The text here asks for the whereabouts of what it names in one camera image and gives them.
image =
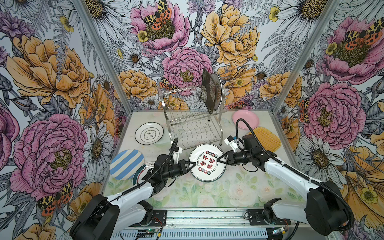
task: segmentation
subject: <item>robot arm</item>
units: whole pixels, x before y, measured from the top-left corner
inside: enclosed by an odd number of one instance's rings
[[[132,224],[149,224],[153,207],[145,200],[160,192],[168,178],[182,176],[196,165],[178,160],[182,149],[176,144],[177,139],[169,155],[157,157],[154,168],[147,172],[141,183],[108,197],[99,194],[92,198],[73,224],[71,237],[74,240],[105,240]]]
[[[264,219],[274,223],[279,219],[292,219],[308,223],[322,235],[329,235],[334,230],[347,230],[348,226],[340,227],[353,213],[341,196],[339,188],[328,181],[321,182],[283,162],[276,154],[266,151],[254,135],[242,137],[244,150],[237,151],[233,137],[227,138],[225,143],[233,150],[218,158],[218,162],[228,165],[240,165],[248,162],[262,171],[271,174],[296,190],[305,202],[283,202],[273,199],[264,205]]]

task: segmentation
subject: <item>white plate with black rim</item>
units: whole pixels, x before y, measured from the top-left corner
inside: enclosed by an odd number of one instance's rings
[[[148,122],[141,125],[135,132],[135,139],[143,145],[154,144],[164,134],[163,127],[157,122]]]
[[[225,164],[217,162],[223,151],[213,144],[201,144],[189,155],[189,160],[195,162],[192,175],[202,182],[213,182],[219,179],[224,171]]]
[[[148,171],[155,167],[155,162],[147,162],[146,164],[142,165],[133,175],[132,183],[133,185],[136,185],[137,183],[141,183],[143,180],[142,178],[147,175]]]

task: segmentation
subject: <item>yellow tray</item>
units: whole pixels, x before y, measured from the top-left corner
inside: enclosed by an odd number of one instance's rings
[[[276,151],[281,146],[281,141],[278,136],[274,135],[271,131],[264,127],[257,127],[253,130],[259,139],[260,143],[263,145],[265,150],[269,150],[271,152]]]

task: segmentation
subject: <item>pink plate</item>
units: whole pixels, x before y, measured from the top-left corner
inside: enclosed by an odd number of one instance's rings
[[[249,126],[251,126],[252,129],[255,129],[259,125],[259,122],[260,122],[259,117],[256,114],[254,114],[253,112],[248,111],[248,110],[237,110],[232,116],[232,120],[235,124],[236,124],[237,120],[240,118],[247,121],[247,123],[249,124]],[[243,122],[239,122],[238,126],[241,129],[248,130],[248,127]]]

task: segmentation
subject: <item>metal wire dish rack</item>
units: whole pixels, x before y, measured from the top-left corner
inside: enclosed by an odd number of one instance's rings
[[[221,114],[226,112],[226,110],[223,107],[224,104],[222,104],[225,97],[222,87],[218,89],[218,91],[221,91],[220,106],[212,112],[208,111],[203,102],[196,104],[193,109],[190,109],[185,102],[170,101],[174,94],[188,90],[199,92],[199,89],[199,86],[190,86],[176,90],[161,91],[159,87],[159,96],[167,122],[170,141],[172,143],[177,137],[179,139],[178,146],[183,149],[216,141],[220,141],[220,146],[223,143],[223,128],[220,121]]]

